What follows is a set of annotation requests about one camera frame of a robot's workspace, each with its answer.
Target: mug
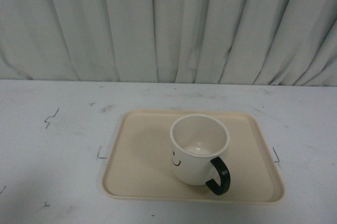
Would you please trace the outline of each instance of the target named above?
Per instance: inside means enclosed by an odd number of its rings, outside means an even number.
[[[192,186],[207,185],[216,195],[226,193],[230,172],[219,157],[229,145],[226,126],[205,114],[189,114],[171,126],[172,168],[175,175]],[[220,185],[214,180],[220,176]]]

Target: white curtain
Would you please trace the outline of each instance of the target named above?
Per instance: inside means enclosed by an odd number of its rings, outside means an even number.
[[[0,0],[0,79],[337,86],[337,0]]]

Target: mug handle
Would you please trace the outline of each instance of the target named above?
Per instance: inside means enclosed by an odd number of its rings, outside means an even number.
[[[225,163],[221,160],[220,157],[213,158],[211,163],[217,170],[220,176],[220,185],[215,182],[214,179],[211,179],[206,182],[208,188],[216,195],[220,196],[228,191],[231,184],[231,175]]]

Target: plastic tray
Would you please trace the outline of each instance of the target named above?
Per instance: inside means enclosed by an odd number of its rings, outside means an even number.
[[[171,170],[170,127],[179,117],[203,113],[222,121],[231,142],[223,158],[231,187],[214,195],[207,186],[189,186]],[[256,120],[245,113],[134,110],[120,126],[103,176],[103,188],[117,199],[184,200],[272,204],[284,185]]]

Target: table surface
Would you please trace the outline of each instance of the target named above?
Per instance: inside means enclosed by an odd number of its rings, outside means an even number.
[[[336,97],[337,87],[0,80],[0,223],[336,223]],[[108,197],[103,172],[133,109],[249,113],[279,159],[284,198]]]

